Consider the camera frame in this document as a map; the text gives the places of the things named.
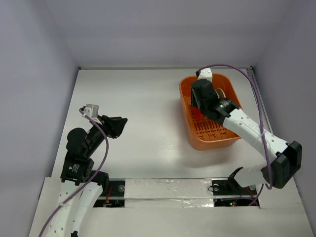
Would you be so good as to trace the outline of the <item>orange plate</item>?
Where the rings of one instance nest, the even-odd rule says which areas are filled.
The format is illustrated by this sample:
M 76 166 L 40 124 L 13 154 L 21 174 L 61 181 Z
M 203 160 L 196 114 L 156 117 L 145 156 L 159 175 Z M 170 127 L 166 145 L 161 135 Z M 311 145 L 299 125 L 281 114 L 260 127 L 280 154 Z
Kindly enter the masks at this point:
M 203 118 L 203 114 L 200 112 L 199 108 L 192 107 L 192 111 L 195 119 L 200 120 Z

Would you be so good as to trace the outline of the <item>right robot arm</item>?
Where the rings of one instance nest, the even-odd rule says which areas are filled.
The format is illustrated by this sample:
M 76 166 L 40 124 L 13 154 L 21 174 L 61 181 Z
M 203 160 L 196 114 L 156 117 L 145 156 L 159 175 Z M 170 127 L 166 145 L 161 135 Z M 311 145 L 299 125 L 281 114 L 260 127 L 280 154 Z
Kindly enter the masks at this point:
M 300 143 L 289 143 L 261 129 L 235 102 L 220 98 L 209 80 L 198 79 L 191 84 L 191 105 L 240 136 L 265 158 L 263 164 L 237 168 L 229 176 L 227 187 L 231 193 L 238 194 L 247 186 L 261 184 L 282 189 L 300 169 L 303 150 Z

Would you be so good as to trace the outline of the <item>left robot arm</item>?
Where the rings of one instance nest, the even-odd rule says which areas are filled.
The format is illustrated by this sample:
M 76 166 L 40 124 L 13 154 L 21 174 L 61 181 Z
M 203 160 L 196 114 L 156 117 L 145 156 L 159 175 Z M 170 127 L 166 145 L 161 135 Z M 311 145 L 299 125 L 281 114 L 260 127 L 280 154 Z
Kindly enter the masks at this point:
M 97 116 L 90 119 L 89 131 L 74 128 L 67 136 L 67 153 L 61 173 L 60 209 L 49 225 L 48 237 L 77 237 L 101 195 L 109 196 L 113 188 L 108 173 L 93 170 L 92 154 L 102 142 L 118 138 L 127 119 Z

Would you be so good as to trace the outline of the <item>orange plastic dish rack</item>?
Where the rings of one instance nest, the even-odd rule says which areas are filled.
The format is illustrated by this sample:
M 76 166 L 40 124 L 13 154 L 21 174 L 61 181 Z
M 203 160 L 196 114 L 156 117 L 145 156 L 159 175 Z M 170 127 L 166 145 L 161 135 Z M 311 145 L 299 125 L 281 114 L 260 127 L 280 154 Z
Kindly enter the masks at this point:
M 195 80 L 197 80 L 196 76 L 189 76 L 179 83 L 180 105 L 189 143 L 198 151 L 231 146 L 241 137 L 206 116 L 200 120 L 195 119 L 191 107 L 191 84 Z

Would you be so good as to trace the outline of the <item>silver taped front bar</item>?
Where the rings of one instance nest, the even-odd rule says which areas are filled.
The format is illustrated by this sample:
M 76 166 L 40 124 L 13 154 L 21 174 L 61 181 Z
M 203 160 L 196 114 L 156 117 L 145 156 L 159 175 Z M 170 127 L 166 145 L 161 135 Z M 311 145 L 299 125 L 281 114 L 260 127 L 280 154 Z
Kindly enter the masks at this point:
M 126 179 L 126 208 L 206 208 L 214 206 L 211 179 Z

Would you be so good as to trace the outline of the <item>aluminium side rail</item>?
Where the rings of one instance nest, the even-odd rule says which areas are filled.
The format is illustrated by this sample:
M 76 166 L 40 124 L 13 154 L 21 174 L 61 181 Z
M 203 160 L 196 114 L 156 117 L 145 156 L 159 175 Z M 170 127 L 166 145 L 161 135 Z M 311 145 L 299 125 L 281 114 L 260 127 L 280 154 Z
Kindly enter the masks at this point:
M 258 109 L 259 110 L 259 119 L 263 122 L 265 129 L 272 133 L 273 130 L 272 130 L 271 124 L 269 122 L 269 118 L 268 118 L 268 115 L 267 115 L 267 112 L 266 112 L 266 109 L 265 109 L 265 106 L 264 106 L 264 103 L 262 100 L 262 96 L 261 96 L 261 93 L 260 93 L 260 90 L 258 87 L 258 83 L 257 83 L 255 73 L 254 73 L 254 68 L 252 66 L 250 66 L 246 69 L 246 72 L 247 72 L 247 75 L 251 79 L 252 84 L 253 84 L 252 91 L 253 91 L 257 106 L 259 108 Z

